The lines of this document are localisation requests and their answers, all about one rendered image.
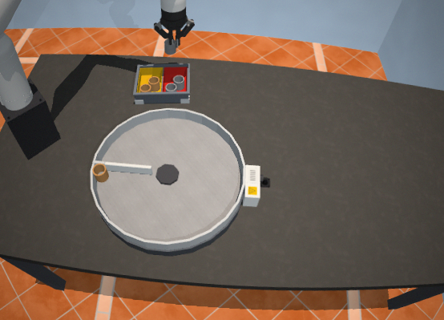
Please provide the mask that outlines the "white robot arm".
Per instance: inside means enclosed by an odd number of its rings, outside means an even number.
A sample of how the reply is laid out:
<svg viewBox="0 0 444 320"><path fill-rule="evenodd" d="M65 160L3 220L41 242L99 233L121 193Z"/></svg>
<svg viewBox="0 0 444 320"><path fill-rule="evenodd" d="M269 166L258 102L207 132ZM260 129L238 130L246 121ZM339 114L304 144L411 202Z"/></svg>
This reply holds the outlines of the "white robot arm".
<svg viewBox="0 0 444 320"><path fill-rule="evenodd" d="M22 0L0 0L0 102L11 111L26 107L33 93L13 41L4 33ZM161 9L179 12L186 0L160 0Z"/></svg>

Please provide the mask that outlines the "grey metal sleeve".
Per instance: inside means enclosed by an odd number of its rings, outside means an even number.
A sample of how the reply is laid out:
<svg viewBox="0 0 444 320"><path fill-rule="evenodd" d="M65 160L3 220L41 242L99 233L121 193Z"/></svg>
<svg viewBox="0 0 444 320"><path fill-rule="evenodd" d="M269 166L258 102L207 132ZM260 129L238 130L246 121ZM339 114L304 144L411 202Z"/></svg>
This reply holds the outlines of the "grey metal sleeve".
<svg viewBox="0 0 444 320"><path fill-rule="evenodd" d="M164 51L167 55L173 55L176 53L176 41L174 39L174 44L170 45L169 44L169 39L166 39L164 41Z"/></svg>
<svg viewBox="0 0 444 320"><path fill-rule="evenodd" d="M177 86L177 91L182 91L184 89L184 77L182 75L177 75L173 78L173 83Z"/></svg>
<svg viewBox="0 0 444 320"><path fill-rule="evenodd" d="M169 83L165 87L166 92L168 91L177 91L177 86L174 83Z"/></svg>

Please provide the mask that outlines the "bronze bushing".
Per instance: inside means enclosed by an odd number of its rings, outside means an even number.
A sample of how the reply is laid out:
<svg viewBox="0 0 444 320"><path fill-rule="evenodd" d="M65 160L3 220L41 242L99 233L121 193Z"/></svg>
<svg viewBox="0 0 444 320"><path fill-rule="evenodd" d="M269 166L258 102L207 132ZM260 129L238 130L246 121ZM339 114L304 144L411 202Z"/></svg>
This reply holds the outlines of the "bronze bushing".
<svg viewBox="0 0 444 320"><path fill-rule="evenodd" d="M95 179L101 183L107 181L107 179L109 177L109 174L108 174L107 169L104 164L96 164L93 167L92 172L95 176ZM103 172L103 173L98 175L100 172Z"/></svg>
<svg viewBox="0 0 444 320"><path fill-rule="evenodd" d="M148 80L148 84L151 86L151 91L158 91L160 89L159 78L156 76L151 77Z"/></svg>
<svg viewBox="0 0 444 320"><path fill-rule="evenodd" d="M149 84L143 84L140 86L140 92L151 92L151 86Z"/></svg>

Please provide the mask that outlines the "white round turntable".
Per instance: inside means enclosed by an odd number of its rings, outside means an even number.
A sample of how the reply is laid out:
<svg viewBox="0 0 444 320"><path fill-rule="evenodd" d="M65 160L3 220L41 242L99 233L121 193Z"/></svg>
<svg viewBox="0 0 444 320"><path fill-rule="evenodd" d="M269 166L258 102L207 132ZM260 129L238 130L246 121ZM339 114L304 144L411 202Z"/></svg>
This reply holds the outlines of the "white round turntable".
<svg viewBox="0 0 444 320"><path fill-rule="evenodd" d="M95 179L96 164L105 165L107 181ZM260 166L245 165L232 134L215 120L164 108L132 116L103 140L91 191L117 238L170 257L222 236L242 199L243 206L258 205Z"/></svg>

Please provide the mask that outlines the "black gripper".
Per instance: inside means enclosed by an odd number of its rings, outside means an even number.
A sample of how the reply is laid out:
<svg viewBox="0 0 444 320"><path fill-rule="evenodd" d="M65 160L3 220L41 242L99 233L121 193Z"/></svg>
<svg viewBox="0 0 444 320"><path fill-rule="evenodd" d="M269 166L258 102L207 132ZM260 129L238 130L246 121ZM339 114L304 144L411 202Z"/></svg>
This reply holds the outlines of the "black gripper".
<svg viewBox="0 0 444 320"><path fill-rule="evenodd" d="M194 27L195 23L193 19L188 19L186 15L186 7L179 11L179 12L166 12L161 9L161 21L158 23L154 23L154 29L156 32L158 32L164 39L169 39L169 44L174 44L174 38L173 38L173 30L176 31L176 48L179 48L180 46L180 38L186 37L186 35L189 33L189 31ZM187 24L181 31L181 28ZM167 30L168 33L162 28L163 25ZM186 29L186 30L185 30Z"/></svg>

